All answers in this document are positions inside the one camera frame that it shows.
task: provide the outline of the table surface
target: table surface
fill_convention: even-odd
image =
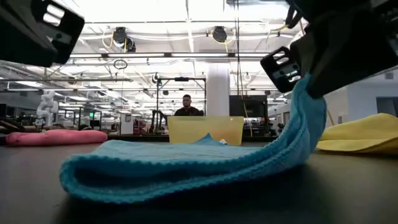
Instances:
[[[397,223],[398,159],[314,154],[260,180],[135,205],[70,197],[62,161],[97,145],[0,147],[0,223]]]

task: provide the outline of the translucent bin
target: translucent bin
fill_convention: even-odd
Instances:
[[[193,143],[210,133],[230,145],[241,145],[243,117],[237,116],[169,116],[170,143]]]

